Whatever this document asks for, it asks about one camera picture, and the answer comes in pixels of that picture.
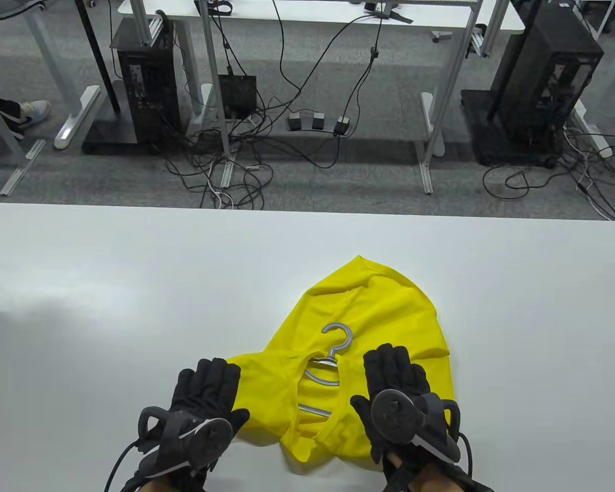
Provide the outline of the person's right hand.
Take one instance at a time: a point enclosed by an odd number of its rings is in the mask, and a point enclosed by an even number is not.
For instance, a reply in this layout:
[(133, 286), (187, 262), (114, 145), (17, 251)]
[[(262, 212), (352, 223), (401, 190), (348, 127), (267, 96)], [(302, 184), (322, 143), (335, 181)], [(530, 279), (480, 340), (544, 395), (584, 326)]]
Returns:
[(406, 347), (386, 343), (363, 361), (368, 396), (352, 396), (350, 403), (372, 461), (382, 466), (385, 490), (482, 490), (472, 478), (457, 402), (431, 390), (425, 369), (410, 361)]

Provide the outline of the person's left hand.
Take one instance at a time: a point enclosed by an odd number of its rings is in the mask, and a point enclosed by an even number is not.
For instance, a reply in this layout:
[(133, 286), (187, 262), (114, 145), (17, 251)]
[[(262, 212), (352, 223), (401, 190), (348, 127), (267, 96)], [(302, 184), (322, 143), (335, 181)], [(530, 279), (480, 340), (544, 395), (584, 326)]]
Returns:
[(176, 490), (203, 490), (208, 473), (251, 416), (235, 409), (240, 367), (201, 359), (178, 374), (169, 408), (146, 407), (134, 447), (142, 458), (122, 490), (143, 490), (164, 480)]

